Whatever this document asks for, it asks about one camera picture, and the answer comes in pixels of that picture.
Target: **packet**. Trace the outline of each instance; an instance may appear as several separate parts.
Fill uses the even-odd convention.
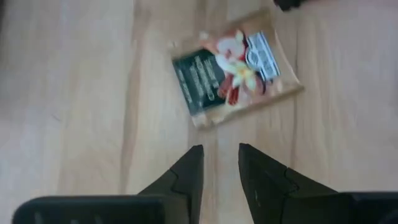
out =
[[[174,42],[170,53],[198,128],[302,89],[267,9]]]

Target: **green label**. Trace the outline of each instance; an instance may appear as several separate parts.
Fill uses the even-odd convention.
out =
[[[173,66],[191,115],[225,104],[217,94],[225,74],[210,51],[201,49],[174,59]]]

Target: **wooden floor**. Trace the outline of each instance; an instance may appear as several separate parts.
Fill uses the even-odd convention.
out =
[[[193,127],[167,44],[268,4],[6,1],[0,222],[41,195],[136,194],[195,144],[205,147],[202,223],[252,223],[240,142],[336,190],[398,190],[396,0],[273,8],[305,90],[209,131]]]

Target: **tea bag packet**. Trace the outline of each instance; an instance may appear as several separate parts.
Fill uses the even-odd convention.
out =
[[[266,9],[175,42],[170,53],[198,128],[302,89]]]

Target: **black object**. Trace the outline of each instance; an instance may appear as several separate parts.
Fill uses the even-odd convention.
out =
[[[338,193],[248,144],[239,171],[255,224],[398,223],[397,193]],[[198,224],[203,148],[192,147],[138,195],[43,197],[17,209],[13,224]]]
[[[255,224],[398,223],[397,193],[338,193],[248,144],[239,171]]]
[[[192,147],[138,195],[42,197],[21,205],[13,224],[198,224],[203,147]]]
[[[292,7],[299,7],[305,0],[274,0],[274,3],[283,11],[289,11]]]

